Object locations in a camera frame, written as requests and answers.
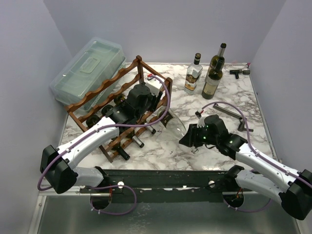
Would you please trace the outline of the clear glass wine bottle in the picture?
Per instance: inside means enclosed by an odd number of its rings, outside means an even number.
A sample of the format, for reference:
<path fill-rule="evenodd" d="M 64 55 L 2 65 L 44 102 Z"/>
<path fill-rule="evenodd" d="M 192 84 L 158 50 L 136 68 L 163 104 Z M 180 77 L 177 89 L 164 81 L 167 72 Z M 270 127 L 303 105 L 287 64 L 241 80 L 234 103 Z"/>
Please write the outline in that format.
<path fill-rule="evenodd" d="M 161 106 L 157 111 L 157 117 L 161 117 L 164 114 L 165 110 L 166 106 Z M 170 108 L 160 122 L 177 142 L 179 142 L 187 133 L 183 122 Z M 195 147 L 191 147 L 188 149 L 191 150 L 192 154 L 197 154 L 199 151 L 198 148 Z"/>

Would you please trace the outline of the dark wine bottle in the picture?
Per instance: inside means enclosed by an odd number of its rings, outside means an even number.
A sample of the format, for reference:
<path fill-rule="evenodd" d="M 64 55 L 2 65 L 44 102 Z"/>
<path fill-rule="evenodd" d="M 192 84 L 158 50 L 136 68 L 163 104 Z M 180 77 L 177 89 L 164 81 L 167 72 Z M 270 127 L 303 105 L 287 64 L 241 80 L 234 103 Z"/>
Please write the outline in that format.
<path fill-rule="evenodd" d="M 110 105 L 110 104 L 104 106 L 104 107 L 102 108 L 102 110 L 101 110 L 102 115 L 105 116 L 106 113 L 107 113 L 110 109 L 112 109 L 112 108 L 113 108 L 113 106 Z M 135 135 L 135 131 L 134 131 L 134 130 L 131 131 L 126 137 L 132 139 L 133 142 L 135 142 L 140 148 L 143 148 L 143 147 L 144 147 L 144 143 Z"/>
<path fill-rule="evenodd" d="M 126 100 L 126 96 L 123 94 L 123 93 L 121 93 L 121 94 L 119 94 L 118 96 L 116 96 L 115 98 L 114 98 L 114 103 L 116 104 L 116 105 L 120 105 L 123 101 L 125 101 Z M 152 135 L 154 135 L 155 133 L 156 133 L 156 130 L 152 127 L 152 126 L 147 126 L 146 127 L 146 129 L 152 134 Z"/>

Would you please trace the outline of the clear square whisky bottle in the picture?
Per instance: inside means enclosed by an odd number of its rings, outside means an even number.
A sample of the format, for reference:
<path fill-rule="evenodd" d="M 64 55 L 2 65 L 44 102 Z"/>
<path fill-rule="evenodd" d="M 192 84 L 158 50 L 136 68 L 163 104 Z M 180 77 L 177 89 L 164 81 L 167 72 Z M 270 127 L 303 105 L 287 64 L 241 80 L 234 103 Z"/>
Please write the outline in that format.
<path fill-rule="evenodd" d="M 197 87 L 199 78 L 203 70 L 202 65 L 200 65 L 201 54 L 196 53 L 192 64 L 187 68 L 186 78 L 184 83 L 184 91 L 188 94 L 193 94 Z"/>

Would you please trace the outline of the dark bottle white label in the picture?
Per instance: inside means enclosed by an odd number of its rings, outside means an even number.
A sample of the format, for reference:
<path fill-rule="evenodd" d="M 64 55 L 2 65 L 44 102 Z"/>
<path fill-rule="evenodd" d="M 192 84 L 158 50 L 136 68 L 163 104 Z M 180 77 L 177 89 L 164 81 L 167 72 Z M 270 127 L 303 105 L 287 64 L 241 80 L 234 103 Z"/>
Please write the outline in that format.
<path fill-rule="evenodd" d="M 222 68 L 224 65 L 224 57 L 220 56 L 215 66 L 209 71 L 208 77 L 202 90 L 202 96 L 205 99 L 212 99 L 215 95 L 216 89 L 222 79 Z"/>

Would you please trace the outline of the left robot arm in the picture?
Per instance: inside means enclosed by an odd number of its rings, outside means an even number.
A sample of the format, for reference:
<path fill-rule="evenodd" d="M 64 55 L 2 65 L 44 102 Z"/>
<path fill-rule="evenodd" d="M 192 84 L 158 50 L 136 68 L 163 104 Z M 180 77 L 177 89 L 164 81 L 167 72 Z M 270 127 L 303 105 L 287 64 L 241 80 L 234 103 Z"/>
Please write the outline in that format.
<path fill-rule="evenodd" d="M 57 194 L 68 191 L 73 186 L 90 186 L 96 192 L 102 193 L 108 187 L 108 180 L 100 168 L 82 168 L 78 164 L 101 144 L 118 137 L 122 129 L 144 127 L 137 121 L 142 115 L 158 105 L 162 96 L 162 82 L 137 84 L 130 90 L 123 107 L 119 106 L 120 114 L 126 117 L 113 120 L 102 117 L 93 127 L 74 140 L 54 148 L 49 145 L 44 148 L 40 163 L 41 176 L 37 183 L 39 191 L 46 191 L 41 186 L 43 179 L 48 181 L 49 189 Z"/>

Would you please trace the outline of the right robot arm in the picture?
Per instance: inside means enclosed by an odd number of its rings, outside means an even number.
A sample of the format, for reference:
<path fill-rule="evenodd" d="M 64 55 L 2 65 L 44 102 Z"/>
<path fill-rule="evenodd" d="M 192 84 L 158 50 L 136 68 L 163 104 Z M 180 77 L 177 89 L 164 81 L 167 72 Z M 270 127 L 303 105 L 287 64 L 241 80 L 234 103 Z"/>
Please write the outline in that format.
<path fill-rule="evenodd" d="M 298 220 L 304 220 L 311 211 L 312 173 L 290 168 L 254 149 L 246 139 L 229 133 L 218 115 L 201 117 L 197 124 L 190 124 L 179 143 L 190 148 L 215 146 L 221 154 L 258 172 L 254 174 L 239 166 L 232 167 L 224 179 L 228 190 L 235 191 L 240 187 L 265 195 Z"/>

